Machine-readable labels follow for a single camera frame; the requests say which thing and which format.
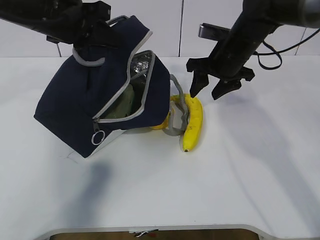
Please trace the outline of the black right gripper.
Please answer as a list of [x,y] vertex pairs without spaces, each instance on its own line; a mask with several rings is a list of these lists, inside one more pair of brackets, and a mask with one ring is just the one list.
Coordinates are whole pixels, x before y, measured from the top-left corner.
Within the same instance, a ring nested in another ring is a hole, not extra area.
[[230,53],[225,48],[224,40],[217,42],[208,57],[190,58],[186,63],[187,71],[193,72],[190,96],[195,98],[209,85],[208,75],[220,79],[211,92],[214,100],[239,90],[242,87],[241,79],[250,82],[255,77],[254,71],[244,66],[247,61],[247,58]]

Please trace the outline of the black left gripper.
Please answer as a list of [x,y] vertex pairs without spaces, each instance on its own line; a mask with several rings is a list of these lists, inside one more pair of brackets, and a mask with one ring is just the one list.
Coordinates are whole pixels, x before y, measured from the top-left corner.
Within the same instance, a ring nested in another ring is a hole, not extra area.
[[55,0],[53,16],[48,20],[46,40],[65,43],[74,48],[120,47],[120,35],[107,23],[111,18],[111,6],[101,0]]

